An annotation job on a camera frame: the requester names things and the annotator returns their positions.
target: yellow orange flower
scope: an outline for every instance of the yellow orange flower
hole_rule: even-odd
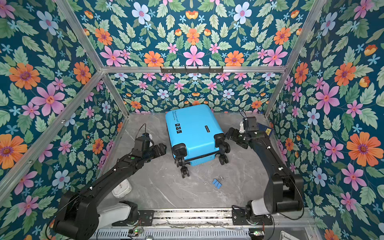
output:
[[[120,132],[121,127],[122,127],[122,122],[119,122],[119,124],[118,124],[118,132]]]
[[[176,29],[175,30],[175,35],[176,36],[181,36],[182,32],[181,32],[181,29]]]
[[[140,109],[141,108],[141,103],[137,102],[137,101],[132,101],[131,102],[131,106],[134,108],[134,109]]]
[[[111,34],[108,32],[108,31],[104,31],[103,28],[96,28],[95,29],[95,36],[97,37],[97,40],[99,42],[101,42],[102,44],[108,46],[108,45],[112,45],[112,37],[111,37]]]
[[[187,16],[187,19],[197,19],[197,16],[199,15],[198,11],[186,11],[185,15]]]
[[[149,54],[146,53],[144,55],[144,62],[148,64],[148,67],[162,67],[164,63],[164,59],[161,58],[159,53],[155,53],[153,51],[149,51]]]
[[[40,73],[29,64],[25,66],[24,63],[18,63],[17,68],[11,67],[9,72],[11,73],[9,78],[12,82],[16,82],[15,85],[19,88],[24,87],[30,90],[40,82],[40,78],[38,77]]]
[[[95,154],[99,154],[99,153],[101,152],[101,150],[103,149],[103,147],[104,147],[103,140],[101,140],[101,138],[96,139],[96,140],[95,140],[95,143],[93,144],[92,151],[93,151]]]
[[[258,109],[259,107],[261,107],[263,105],[263,103],[261,101],[254,101],[251,105],[252,108],[254,109]]]
[[[291,18],[295,18],[295,17],[297,17],[297,15],[299,15],[299,10],[295,10],[295,11],[293,11],[292,13],[291,13]]]
[[[360,132],[358,136],[356,133],[350,137],[352,142],[347,142],[347,149],[351,150],[348,155],[352,160],[357,159],[357,164],[365,167],[368,164],[373,167],[379,164],[376,158],[383,158],[383,149],[377,148],[381,142],[377,137],[369,138],[369,133]]]
[[[86,66],[83,62],[75,63],[75,68],[73,69],[73,73],[76,74],[77,81],[82,84],[86,84],[91,78],[91,73],[89,72],[89,67]]]
[[[211,35],[211,30],[209,30],[209,29],[206,28],[206,29],[204,30],[204,35],[205,35],[205,36],[209,36],[209,35]]]
[[[84,12],[84,14],[89,18],[89,19],[92,19],[93,18],[93,13],[91,13],[90,11],[86,10]]]
[[[224,62],[226,62],[227,67],[240,67],[244,62],[244,55],[239,53],[239,51],[233,51],[233,53],[228,53]]]
[[[359,85],[363,88],[367,88],[370,83],[371,83],[371,81],[369,80],[368,76],[361,78],[359,81]]]
[[[293,150],[293,142],[292,142],[292,139],[290,138],[287,138],[285,140],[285,146],[287,148],[288,151],[292,151]]]
[[[335,82],[337,82],[337,85],[341,86],[347,86],[349,81],[352,81],[355,77],[354,72],[356,72],[356,67],[352,66],[352,63],[343,63],[343,65],[340,66],[340,69],[336,70],[336,77]]]
[[[339,240],[339,237],[330,229],[325,230],[324,237],[326,240]]]
[[[291,36],[290,28],[282,28],[280,31],[276,32],[276,36],[273,38],[275,44],[283,45],[288,38]]]
[[[189,33],[187,33],[187,41],[190,42],[192,45],[196,45],[196,43],[199,42],[200,34],[197,32],[195,28],[191,28],[189,30]]]
[[[375,44],[373,45],[368,45],[365,50],[364,50],[364,55],[369,56],[372,55],[374,52],[376,52],[377,47]]]
[[[27,145],[22,144],[24,139],[19,136],[15,136],[12,139],[11,134],[0,135],[0,165],[2,169],[11,168],[14,166],[14,162],[18,162],[23,156],[22,153],[26,152]]]
[[[295,73],[295,82],[297,84],[302,84],[307,79],[308,74],[308,64],[301,63],[300,66],[297,66]]]

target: blue suitcase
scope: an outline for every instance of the blue suitcase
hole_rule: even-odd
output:
[[[222,165],[228,163],[225,153],[230,152],[230,146],[207,105],[169,111],[166,123],[172,154],[183,178],[189,177],[186,164],[196,166],[213,160],[216,154]]]

